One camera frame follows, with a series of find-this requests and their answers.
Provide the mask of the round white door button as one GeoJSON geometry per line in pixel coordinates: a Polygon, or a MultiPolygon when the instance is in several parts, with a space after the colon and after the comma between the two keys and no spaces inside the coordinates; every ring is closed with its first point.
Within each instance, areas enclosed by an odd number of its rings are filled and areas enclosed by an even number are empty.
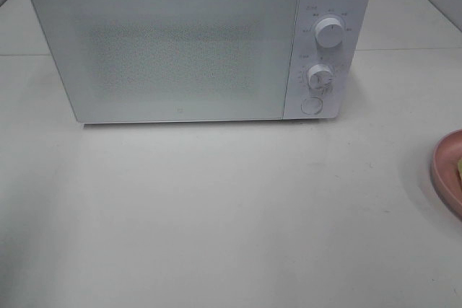
{"type": "Polygon", "coordinates": [[[301,111],[306,115],[317,115],[323,109],[323,100],[318,97],[309,97],[301,104],[301,111]]]}

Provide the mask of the white timer knob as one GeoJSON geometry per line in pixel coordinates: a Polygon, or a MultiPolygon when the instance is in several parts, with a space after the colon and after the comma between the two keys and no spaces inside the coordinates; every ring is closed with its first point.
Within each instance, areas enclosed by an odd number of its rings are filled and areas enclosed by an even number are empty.
{"type": "Polygon", "coordinates": [[[333,79],[333,70],[325,64],[316,64],[308,69],[307,81],[311,89],[324,89],[329,87],[333,79]]]}

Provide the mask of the pink round plate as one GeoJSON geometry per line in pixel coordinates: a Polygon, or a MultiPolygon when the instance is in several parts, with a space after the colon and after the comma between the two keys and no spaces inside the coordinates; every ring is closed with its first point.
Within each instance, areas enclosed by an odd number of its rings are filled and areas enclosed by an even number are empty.
{"type": "Polygon", "coordinates": [[[437,194],[461,219],[461,181],[457,162],[461,158],[461,130],[447,134],[433,149],[430,172],[437,194]]]}

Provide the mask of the upper white power knob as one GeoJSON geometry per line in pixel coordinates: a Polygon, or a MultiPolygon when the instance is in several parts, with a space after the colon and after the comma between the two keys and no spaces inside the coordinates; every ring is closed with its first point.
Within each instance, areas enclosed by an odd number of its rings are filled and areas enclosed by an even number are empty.
{"type": "Polygon", "coordinates": [[[315,40],[322,48],[334,48],[343,41],[344,31],[342,19],[337,16],[323,17],[315,24],[315,40]]]}

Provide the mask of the white microwave door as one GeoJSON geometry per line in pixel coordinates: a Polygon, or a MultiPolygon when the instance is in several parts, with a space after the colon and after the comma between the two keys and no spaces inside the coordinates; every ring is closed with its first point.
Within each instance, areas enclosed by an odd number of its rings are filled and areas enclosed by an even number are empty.
{"type": "Polygon", "coordinates": [[[81,123],[280,119],[298,0],[31,0],[81,123]]]}

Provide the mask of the toast sandwich with lettuce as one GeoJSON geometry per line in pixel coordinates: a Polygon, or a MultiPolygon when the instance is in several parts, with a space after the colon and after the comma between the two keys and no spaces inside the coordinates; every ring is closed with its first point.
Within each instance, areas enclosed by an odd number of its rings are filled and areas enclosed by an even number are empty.
{"type": "Polygon", "coordinates": [[[458,171],[458,177],[460,181],[462,181],[462,158],[460,158],[457,162],[457,171],[458,171]]]}

